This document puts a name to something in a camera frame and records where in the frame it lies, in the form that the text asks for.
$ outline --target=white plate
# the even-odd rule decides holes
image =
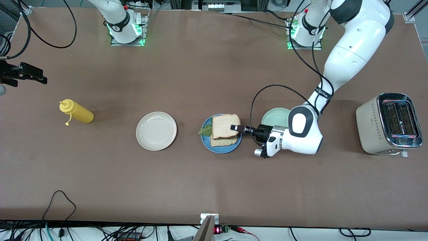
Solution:
[[[177,124],[164,112],[152,112],[143,117],[137,126],[138,143],[149,151],[160,151],[174,141]]]

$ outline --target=plate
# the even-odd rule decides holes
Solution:
[[[266,126],[280,126],[288,128],[288,115],[290,110],[285,108],[274,108],[263,116],[262,124]]]
[[[177,135],[177,124],[164,112],[152,112],[143,117],[137,126],[138,143],[149,151],[167,148]]]
[[[212,124],[211,122],[211,118],[213,116],[216,115],[223,115],[223,114],[215,114],[210,116],[202,125],[202,127],[204,127],[204,125],[206,124]],[[241,142],[242,139],[242,133],[238,134],[238,140],[235,144],[230,145],[230,146],[216,146],[216,147],[212,147],[211,146],[211,138],[209,136],[203,136],[201,135],[201,139],[202,139],[202,143],[204,143],[205,147],[208,148],[210,151],[215,152],[215,153],[219,153],[219,154],[225,154],[225,153],[229,153],[231,151],[233,151],[234,149],[236,149],[239,146],[239,143]]]

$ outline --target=toaster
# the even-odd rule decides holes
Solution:
[[[410,97],[382,93],[357,108],[361,147],[373,155],[407,157],[407,150],[422,145],[422,133]]]

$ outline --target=bottle cap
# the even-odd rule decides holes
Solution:
[[[59,102],[59,109],[66,114],[71,114],[76,111],[77,106],[71,99],[65,99]]]

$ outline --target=teal cable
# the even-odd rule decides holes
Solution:
[[[46,224],[45,224],[45,229],[46,229],[46,233],[48,234],[48,237],[49,237],[49,239],[51,240],[51,241],[54,241],[54,239],[52,238],[52,236],[51,236],[51,232],[49,231],[49,229],[48,229],[48,223],[46,222]]]

